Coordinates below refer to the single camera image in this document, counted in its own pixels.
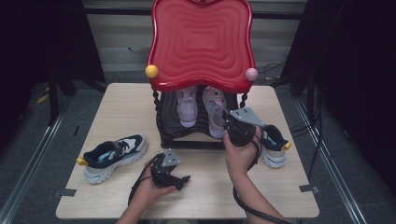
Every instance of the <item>shoe sole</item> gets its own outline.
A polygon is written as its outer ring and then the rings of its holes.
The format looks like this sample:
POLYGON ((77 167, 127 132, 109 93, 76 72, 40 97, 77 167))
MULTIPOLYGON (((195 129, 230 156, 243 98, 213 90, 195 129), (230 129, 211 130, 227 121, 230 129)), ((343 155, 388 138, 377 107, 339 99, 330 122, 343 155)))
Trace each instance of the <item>shoe sole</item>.
POLYGON ((270 156, 265 149, 262 150, 262 160, 265 162, 266 165, 278 168, 285 165, 286 155, 284 154, 282 157, 275 158, 270 156))
POLYGON ((142 158, 148 149, 148 143, 147 143, 146 139, 145 139, 144 144, 145 145, 143 145, 143 148, 139 152, 134 154, 133 156, 131 156, 129 158, 124 158, 120 161, 117 161, 105 169, 94 169, 89 166, 86 166, 84 169, 84 172, 83 172, 85 179, 90 184, 93 184, 93 185, 102 183, 103 181, 107 180, 111 175, 113 175, 114 170, 119 165, 128 165, 128 164, 131 164, 135 161, 138 161, 140 158, 142 158))

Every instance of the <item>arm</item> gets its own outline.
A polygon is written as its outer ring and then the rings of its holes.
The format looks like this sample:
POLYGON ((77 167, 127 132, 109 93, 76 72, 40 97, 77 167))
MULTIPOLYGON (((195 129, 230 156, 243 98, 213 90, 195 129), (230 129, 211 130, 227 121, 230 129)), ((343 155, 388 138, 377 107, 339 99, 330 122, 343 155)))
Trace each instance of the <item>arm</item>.
MULTIPOLYGON (((256 135, 262 136, 260 128, 256 128, 256 135)), ((257 145, 260 145, 260 140, 257 137, 254 137, 254 141, 257 145)), ((257 153, 254 145, 249 143, 245 147, 235 147, 230 142, 227 131, 225 131, 224 146, 226 150, 227 170, 242 202, 255 210, 283 219, 248 177, 248 167, 257 153)), ((272 223, 248 212, 246 214, 248 223, 272 223)))
POLYGON ((144 211, 152 206, 160 197, 176 189, 175 186, 159 189, 151 178, 151 167, 142 176, 142 182, 134 194, 128 207, 122 213, 117 224, 135 224, 144 211))

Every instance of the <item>black sneaker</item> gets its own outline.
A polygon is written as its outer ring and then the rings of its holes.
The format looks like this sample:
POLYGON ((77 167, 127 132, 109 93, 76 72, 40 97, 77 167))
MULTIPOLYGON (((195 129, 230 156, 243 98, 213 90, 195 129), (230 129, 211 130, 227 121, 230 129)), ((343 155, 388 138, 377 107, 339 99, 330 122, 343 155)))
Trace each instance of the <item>black sneaker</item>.
POLYGON ((139 160, 148 148, 146 138, 135 134, 115 142, 104 142, 94 150, 77 159, 85 165, 84 177, 91 184, 100 184, 108 179, 119 165, 127 165, 139 160))

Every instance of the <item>orange ball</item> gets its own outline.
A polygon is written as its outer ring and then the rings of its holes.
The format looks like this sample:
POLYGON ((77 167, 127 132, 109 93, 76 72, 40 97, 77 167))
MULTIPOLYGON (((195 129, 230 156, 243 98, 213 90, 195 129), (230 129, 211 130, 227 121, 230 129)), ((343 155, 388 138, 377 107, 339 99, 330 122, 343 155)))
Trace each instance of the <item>orange ball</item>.
POLYGON ((145 72, 146 72, 146 76, 148 76, 149 78, 154 78, 158 76, 158 68, 154 64, 149 64, 146 67, 145 72))

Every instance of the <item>floor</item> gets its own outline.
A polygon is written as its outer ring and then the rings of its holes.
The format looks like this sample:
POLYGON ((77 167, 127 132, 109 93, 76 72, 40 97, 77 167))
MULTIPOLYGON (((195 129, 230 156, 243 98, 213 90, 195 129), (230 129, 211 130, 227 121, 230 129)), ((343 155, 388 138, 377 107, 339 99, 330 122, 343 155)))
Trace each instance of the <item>floor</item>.
MULTIPOLYGON (((112 76, 109 78, 111 82, 146 81, 141 77, 128 79, 115 74, 107 75, 112 76)), ((260 78, 263 80, 260 82, 262 85, 269 84, 270 80, 260 78)), ((59 93, 63 113, 59 122, 51 127, 48 126, 49 100, 36 103, 46 83, 38 84, 33 89, 31 102, 21 118, 19 129, 9 141, 7 152, 0 158, 2 223, 115 222, 61 220, 55 214, 60 200, 56 192, 66 186, 103 97, 101 92, 83 83, 76 81, 75 84, 78 88, 76 95, 63 96, 59 93)), ((306 96, 291 96, 289 85, 277 87, 276 94, 305 171, 309 174, 317 146, 313 140, 315 135, 309 132, 303 119, 306 96)), ((345 137, 343 128, 325 103, 321 107, 317 106, 317 109, 321 125, 317 122, 316 128, 321 132, 325 145, 321 145, 315 159, 310 184, 319 189, 315 196, 320 214, 316 218, 300 220, 301 223, 393 223, 396 220, 396 199, 361 156, 357 145, 345 137)), ((205 223, 232 222, 206 220, 205 223)))

